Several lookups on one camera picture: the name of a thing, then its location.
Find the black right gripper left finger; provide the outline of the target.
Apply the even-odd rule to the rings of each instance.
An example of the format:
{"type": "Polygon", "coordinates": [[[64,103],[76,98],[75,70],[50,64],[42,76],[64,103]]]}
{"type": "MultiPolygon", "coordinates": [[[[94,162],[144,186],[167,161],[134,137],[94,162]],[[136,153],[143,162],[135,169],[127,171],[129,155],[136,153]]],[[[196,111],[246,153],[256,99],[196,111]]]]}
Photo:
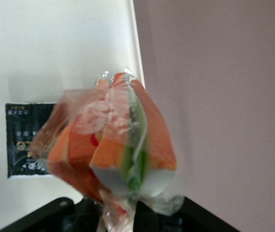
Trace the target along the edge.
{"type": "Polygon", "coordinates": [[[100,232],[100,211],[83,197],[78,203],[67,197],[57,198],[17,221],[1,232],[100,232]]]}

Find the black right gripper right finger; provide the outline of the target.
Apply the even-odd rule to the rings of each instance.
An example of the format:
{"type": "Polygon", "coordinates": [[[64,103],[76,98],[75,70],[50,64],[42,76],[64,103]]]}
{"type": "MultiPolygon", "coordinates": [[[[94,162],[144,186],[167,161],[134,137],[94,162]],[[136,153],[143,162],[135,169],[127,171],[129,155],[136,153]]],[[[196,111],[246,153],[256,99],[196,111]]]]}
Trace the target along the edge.
{"type": "Polygon", "coordinates": [[[173,215],[154,212],[142,202],[137,203],[134,232],[238,232],[238,230],[207,211],[194,201],[184,200],[173,215]]]}

